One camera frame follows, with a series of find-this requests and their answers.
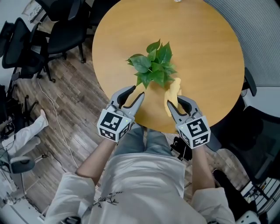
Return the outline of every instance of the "gray fabric chair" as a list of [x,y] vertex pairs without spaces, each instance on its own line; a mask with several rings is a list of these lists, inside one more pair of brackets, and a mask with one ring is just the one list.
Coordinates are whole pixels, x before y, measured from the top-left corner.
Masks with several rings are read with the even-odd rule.
[[236,33],[256,86],[280,86],[280,8],[274,0],[204,0]]

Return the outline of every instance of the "table top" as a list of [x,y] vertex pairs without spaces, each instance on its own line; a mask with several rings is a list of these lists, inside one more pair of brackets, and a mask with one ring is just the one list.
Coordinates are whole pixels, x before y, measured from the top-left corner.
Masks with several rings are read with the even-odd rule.
[[[103,17],[94,35],[92,57],[97,79],[110,98],[119,89],[136,85],[137,71],[127,64],[161,39],[172,50],[171,63],[181,78],[182,95],[195,100],[210,126],[235,105],[243,85],[244,61],[228,22],[203,0],[121,0]],[[164,107],[165,89],[143,84],[126,101],[145,91],[136,122],[157,131],[175,133],[175,122]]]

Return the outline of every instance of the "white sleeve print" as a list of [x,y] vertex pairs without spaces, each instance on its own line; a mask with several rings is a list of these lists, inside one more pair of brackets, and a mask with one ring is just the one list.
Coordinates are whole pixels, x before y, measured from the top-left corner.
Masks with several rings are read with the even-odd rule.
[[77,216],[80,202],[94,203],[95,184],[91,178],[65,173],[47,211],[44,224],[57,224],[67,217]]
[[207,223],[235,224],[223,188],[197,190],[192,197],[191,205]]

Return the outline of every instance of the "white cable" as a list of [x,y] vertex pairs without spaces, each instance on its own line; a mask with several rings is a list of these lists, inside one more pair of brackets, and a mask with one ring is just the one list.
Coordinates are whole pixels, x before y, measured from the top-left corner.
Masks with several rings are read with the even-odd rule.
[[183,161],[183,159],[184,159],[186,148],[187,148],[187,146],[185,146],[184,154],[183,154],[183,157],[181,158],[181,161]]
[[73,160],[74,160],[74,162],[75,162],[77,168],[79,168],[79,166],[77,165],[77,163],[76,163],[76,161],[75,161],[75,159],[74,159],[73,153],[72,153],[72,151],[71,151],[71,149],[70,149],[70,147],[69,147],[69,145],[68,145],[68,143],[67,143],[67,140],[66,140],[66,138],[65,138],[65,136],[64,136],[64,134],[63,134],[62,128],[61,128],[61,126],[60,126],[60,122],[58,121],[58,115],[57,115],[56,107],[54,106],[54,103],[53,103],[52,99],[51,99],[50,97],[48,97],[48,95],[42,90],[42,87],[41,87],[41,85],[40,85],[40,83],[39,83],[39,79],[37,79],[37,81],[38,81],[38,84],[39,84],[39,87],[40,87],[41,91],[42,91],[42,92],[47,96],[47,98],[52,102],[53,108],[54,108],[54,110],[55,110],[55,112],[56,112],[56,120],[57,120],[57,123],[58,123],[58,125],[59,125],[59,127],[60,127],[62,136],[63,136],[63,138],[64,138],[64,140],[65,140],[65,142],[66,142],[66,145],[67,145],[67,147],[68,147],[68,149],[69,149],[69,151],[70,151],[70,153],[71,153],[71,156],[72,156],[72,158],[73,158]]

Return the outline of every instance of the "person's leg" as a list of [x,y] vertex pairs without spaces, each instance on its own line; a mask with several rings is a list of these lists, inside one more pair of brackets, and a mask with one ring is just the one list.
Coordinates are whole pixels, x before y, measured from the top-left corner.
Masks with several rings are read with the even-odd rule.
[[221,170],[215,169],[213,176],[219,185],[224,188],[228,206],[231,209],[234,219],[237,221],[245,212],[250,210],[249,203],[242,194],[232,185],[231,181]]
[[19,151],[31,138],[38,134],[44,127],[47,127],[49,122],[46,118],[45,112],[41,110],[41,115],[28,127],[19,130],[14,135],[2,142],[3,147],[9,150],[11,154]]
[[12,155],[10,151],[8,151],[8,153],[12,157],[23,156],[23,155],[27,154],[28,152],[30,152],[32,149],[34,149],[36,145],[39,145],[40,142],[41,142],[40,138],[33,137],[21,149],[19,149],[14,155]]
[[173,156],[165,135],[152,129],[147,129],[145,153]]
[[139,124],[134,124],[131,130],[119,141],[114,152],[114,156],[127,153],[144,152],[143,142],[144,128]]

